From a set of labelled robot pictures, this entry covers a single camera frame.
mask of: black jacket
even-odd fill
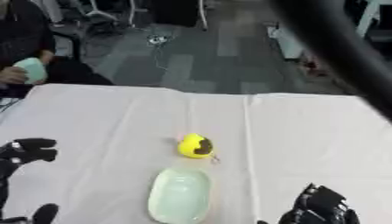
[[[11,0],[0,20],[0,70],[15,62],[55,51],[55,41],[40,8],[29,0]]]

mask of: white cloth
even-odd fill
[[[59,156],[15,173],[7,217],[57,203],[59,224],[155,223],[153,179],[191,165],[214,180],[205,223],[275,224],[311,182],[346,196],[362,223],[392,220],[391,127],[356,97],[46,85],[11,112],[1,142],[51,137]],[[177,154],[190,132],[212,139],[221,164]]]
[[[35,88],[0,123],[0,142],[50,137],[59,141],[59,155],[53,163],[28,164],[12,176],[6,216],[56,203],[56,223],[156,223],[147,213],[154,178],[164,168],[191,165],[207,170],[213,180],[206,223],[253,223],[246,153],[237,141],[243,139],[242,116],[240,96],[211,99],[133,87]],[[176,152],[176,140],[191,132],[213,139],[221,164]]]

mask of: light blue object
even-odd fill
[[[37,58],[23,59],[15,63],[13,66],[21,67],[26,70],[28,80],[25,84],[33,84],[34,82],[46,79],[47,77],[44,65]]]
[[[211,180],[203,171],[166,169],[157,176],[152,187],[150,215],[167,224],[200,223],[208,212],[211,187]]]

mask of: yellow ball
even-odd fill
[[[178,145],[178,151],[189,158],[208,158],[214,153],[211,141],[198,134],[189,134]]]

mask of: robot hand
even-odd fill
[[[31,220],[28,220],[26,217],[15,217],[0,220],[0,224],[51,224],[58,211],[58,206],[54,204],[46,204],[35,212]]]
[[[16,139],[0,147],[0,159],[9,160],[14,164],[25,165],[36,160],[52,162],[57,155],[52,148],[55,140],[45,138]]]
[[[360,224],[357,214],[340,194],[310,184],[279,224]]]
[[[28,164],[37,160],[44,160],[46,162],[52,162],[56,156],[57,151],[52,148],[56,144],[55,140],[44,139],[44,138],[26,138],[17,139],[11,143],[7,143],[0,147],[0,224],[1,223],[30,223],[27,222],[25,217],[18,217],[3,220],[3,208],[8,199],[9,195],[9,184],[8,178],[16,171],[21,165]],[[36,214],[33,216],[33,223],[49,224],[48,222],[42,222],[43,217],[53,213],[57,213],[57,206],[54,205],[42,206]]]

